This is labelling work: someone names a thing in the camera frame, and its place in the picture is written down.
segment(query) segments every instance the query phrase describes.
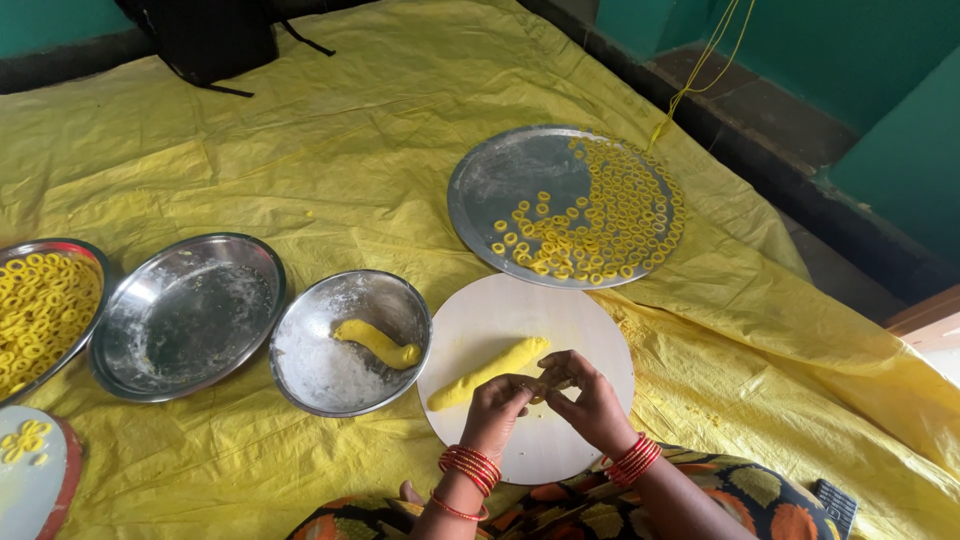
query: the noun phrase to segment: woman's left hand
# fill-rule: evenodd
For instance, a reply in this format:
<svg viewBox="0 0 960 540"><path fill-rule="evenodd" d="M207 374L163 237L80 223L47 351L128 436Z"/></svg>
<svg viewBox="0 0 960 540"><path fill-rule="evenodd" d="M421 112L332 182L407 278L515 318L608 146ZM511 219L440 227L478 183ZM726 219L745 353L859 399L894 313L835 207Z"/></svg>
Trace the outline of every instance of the woman's left hand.
<svg viewBox="0 0 960 540"><path fill-rule="evenodd" d="M494 377L477 386L460 444L482 453L499 466L516 418L525 416L530 400L545 391L536 379L514 374Z"/></svg>

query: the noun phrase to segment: yellow plastic sheet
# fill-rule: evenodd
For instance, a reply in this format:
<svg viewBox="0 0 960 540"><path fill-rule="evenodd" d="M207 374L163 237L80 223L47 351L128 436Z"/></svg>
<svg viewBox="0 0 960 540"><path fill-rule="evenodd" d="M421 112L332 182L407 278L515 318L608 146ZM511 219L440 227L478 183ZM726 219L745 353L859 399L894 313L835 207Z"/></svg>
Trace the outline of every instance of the yellow plastic sheet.
<svg viewBox="0 0 960 540"><path fill-rule="evenodd" d="M383 1L278 32L281 58L198 90L157 58L0 97L0 240L65 235L124 271L188 236L250 233L297 291L379 268L436 310L492 271L450 226L447 179L475 144L537 123L640 142L663 118L556 28L508 0ZM679 129L658 158L694 215L663 268L593 294L636 363L633 420L666 442L739 454L860 501L859 538L955 538L960 391L896 338L814 289L774 210ZM442 449L416 391L313 417L267 358L166 404L121 402L78 358L26 405L87 453L61 538L278 538L349 493L425 491ZM522 489L497 488L493 510Z"/></svg>

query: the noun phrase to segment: yellow string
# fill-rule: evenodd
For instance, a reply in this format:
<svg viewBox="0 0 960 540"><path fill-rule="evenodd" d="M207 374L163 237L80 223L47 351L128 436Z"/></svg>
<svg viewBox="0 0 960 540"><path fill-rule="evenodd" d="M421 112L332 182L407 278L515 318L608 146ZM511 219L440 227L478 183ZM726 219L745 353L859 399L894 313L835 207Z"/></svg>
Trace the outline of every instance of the yellow string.
<svg viewBox="0 0 960 540"><path fill-rule="evenodd" d="M686 84L680 89L679 92L677 92L676 95L670 98L670 108L667 111L666 118L664 118L663 121L657 124L657 126L654 128L654 133L650 137L650 142L647 143L647 152L650 152L650 149L653 148L654 142L660 137L663 128L666 127L667 123L673 119L673 113L680 104L680 100L684 97L684 94L687 92L706 91L711 86L715 85L721 77L723 77L723 74L727 72L727 68L729 68L733 63L733 57L736 56L736 51L740 48L740 41L743 40L743 35L747 31L747 23L750 22L750 13L752 13L754 10L755 0L750 0L750 7L747 9L747 16L743 19L743 28L740 29L740 36L736 39L736 45L734 45L733 52L730 54L730 58L727 60L727 65L720 70L720 73L709 85L706 85L699 90L690 88L693 85L693 81L697 78L697 74L700 73L700 68L704 66L709 56L713 54L713 49L716 48L717 44L720 43L720 40L723 39L723 35L727 32L727 26L733 19L733 13L736 11L736 6L739 4L739 2L740 0L731 0L730 4L727 5L727 8L723 12L723 16L721 16L720 21L717 22L717 27L713 29L713 34L710 35L710 39L707 41L707 47L704 48L704 52L702 55L700 55L700 59L697 60L696 65L693 66L693 71L690 73L690 77L686 80Z"/></svg>

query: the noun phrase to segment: dough log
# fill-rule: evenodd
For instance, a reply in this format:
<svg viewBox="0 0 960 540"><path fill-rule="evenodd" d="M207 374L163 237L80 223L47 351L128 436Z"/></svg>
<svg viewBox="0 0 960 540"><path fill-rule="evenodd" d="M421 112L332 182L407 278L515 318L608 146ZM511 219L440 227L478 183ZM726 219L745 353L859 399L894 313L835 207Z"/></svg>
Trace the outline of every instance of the dough log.
<svg viewBox="0 0 960 540"><path fill-rule="evenodd" d="M473 390L477 386L498 375L519 370L549 346L550 340L545 337L525 337L500 351L486 364L434 392L432 396L427 398L426 406L436 412L468 401L473 397Z"/></svg>
<svg viewBox="0 0 960 540"><path fill-rule="evenodd" d="M400 347L387 334L360 319L344 321L333 332L333 337L341 341L356 341L394 369L407 369L420 363L419 345L411 343Z"/></svg>

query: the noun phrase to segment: woman's right hand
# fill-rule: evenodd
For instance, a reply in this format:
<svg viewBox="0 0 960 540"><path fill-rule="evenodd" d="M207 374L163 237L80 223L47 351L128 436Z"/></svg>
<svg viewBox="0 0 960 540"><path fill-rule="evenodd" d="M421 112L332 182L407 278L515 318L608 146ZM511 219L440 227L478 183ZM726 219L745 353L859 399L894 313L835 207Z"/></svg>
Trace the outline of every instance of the woman's right hand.
<svg viewBox="0 0 960 540"><path fill-rule="evenodd" d="M613 386L586 358L576 351L559 351L537 365L543 368L539 381L550 388L547 404L593 448L617 460L636 444L640 437L620 408ZM565 380L580 388L576 402L554 389Z"/></svg>

